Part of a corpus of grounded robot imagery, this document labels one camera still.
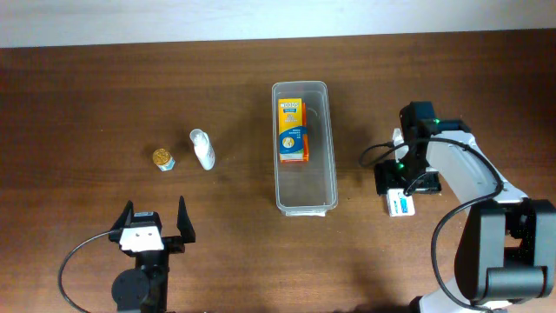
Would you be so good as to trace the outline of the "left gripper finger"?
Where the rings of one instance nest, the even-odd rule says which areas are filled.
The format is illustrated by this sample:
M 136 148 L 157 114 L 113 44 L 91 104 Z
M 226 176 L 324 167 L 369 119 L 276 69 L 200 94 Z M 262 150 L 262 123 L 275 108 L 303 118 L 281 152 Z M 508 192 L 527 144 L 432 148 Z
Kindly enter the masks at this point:
M 183 196 L 180 196 L 179 199 L 176 227 L 180 231 L 184 243 L 194 243 L 196 241 L 195 229 L 189 218 Z
M 131 217 L 134 214 L 134 205 L 131 201 L 128 201 L 121 213 L 121 215 L 116 219 L 111 230 L 120 230 L 126 225 L 130 224 Z

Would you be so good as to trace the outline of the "white Panadol box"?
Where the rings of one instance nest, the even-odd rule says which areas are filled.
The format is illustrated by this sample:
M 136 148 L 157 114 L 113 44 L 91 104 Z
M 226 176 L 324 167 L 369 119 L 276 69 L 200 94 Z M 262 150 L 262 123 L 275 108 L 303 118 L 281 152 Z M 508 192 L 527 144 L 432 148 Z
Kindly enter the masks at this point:
M 387 191 L 387 209 L 391 217 L 413 216 L 415 214 L 412 196 L 406 196 L 404 189 L 390 189 Z

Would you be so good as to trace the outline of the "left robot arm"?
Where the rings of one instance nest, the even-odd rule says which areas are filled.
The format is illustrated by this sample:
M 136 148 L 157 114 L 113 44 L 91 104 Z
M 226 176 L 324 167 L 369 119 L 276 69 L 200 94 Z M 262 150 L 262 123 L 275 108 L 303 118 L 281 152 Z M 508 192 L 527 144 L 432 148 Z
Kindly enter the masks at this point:
M 135 266 L 112 283 L 111 295 L 118 312 L 167 310 L 169 257 L 184 253 L 185 245 L 196 241 L 183 197 L 179 198 L 176 228 L 178 236 L 163 236 L 157 212 L 135 213 L 133 203 L 126 203 L 109 234 L 109 240 L 135 260 Z

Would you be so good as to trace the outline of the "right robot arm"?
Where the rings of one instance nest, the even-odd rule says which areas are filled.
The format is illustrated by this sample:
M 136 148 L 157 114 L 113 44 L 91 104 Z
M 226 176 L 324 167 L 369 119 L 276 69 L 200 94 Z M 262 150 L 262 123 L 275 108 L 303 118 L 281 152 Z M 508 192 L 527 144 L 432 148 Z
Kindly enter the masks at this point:
M 438 222 L 431 262 L 438 290 L 417 296 L 413 312 L 505 312 L 547 297 L 555 285 L 555 207 L 509 183 L 480 150 L 461 120 L 436 117 L 430 102 L 400 110 L 401 127 L 374 162 L 379 195 L 390 216 L 411 216 L 415 193 L 437 193 L 445 180 L 460 204 Z M 454 259 L 454 277 L 437 267 L 440 231 L 455 215 L 467 220 Z

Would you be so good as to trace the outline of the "clear plastic container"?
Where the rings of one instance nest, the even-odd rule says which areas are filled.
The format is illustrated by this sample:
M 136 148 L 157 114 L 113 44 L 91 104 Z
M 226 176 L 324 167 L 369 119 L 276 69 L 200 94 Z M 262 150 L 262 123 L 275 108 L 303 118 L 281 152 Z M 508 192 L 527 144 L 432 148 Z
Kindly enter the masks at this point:
M 277 208 L 285 216 L 325 216 L 338 204 L 327 85 L 275 83 L 272 113 Z

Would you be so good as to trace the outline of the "small gold-lidded balm jar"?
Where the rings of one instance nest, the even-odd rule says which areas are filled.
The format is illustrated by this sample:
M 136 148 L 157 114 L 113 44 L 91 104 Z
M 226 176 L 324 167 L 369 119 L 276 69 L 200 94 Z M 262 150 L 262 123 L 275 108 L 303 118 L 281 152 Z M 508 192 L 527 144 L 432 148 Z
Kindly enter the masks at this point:
M 152 160 L 160 171 L 172 170 L 175 166 L 175 159 L 169 151 L 164 148 L 155 150 L 152 154 Z

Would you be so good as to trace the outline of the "white spray bottle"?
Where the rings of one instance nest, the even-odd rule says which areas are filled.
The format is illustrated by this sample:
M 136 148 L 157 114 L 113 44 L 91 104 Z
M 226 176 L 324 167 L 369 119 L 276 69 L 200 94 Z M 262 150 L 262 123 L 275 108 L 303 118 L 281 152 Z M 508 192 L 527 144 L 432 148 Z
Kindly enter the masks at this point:
M 205 170 L 212 170 L 215 166 L 215 152 L 209 136 L 201 129 L 193 129 L 189 134 L 194 146 L 195 155 Z

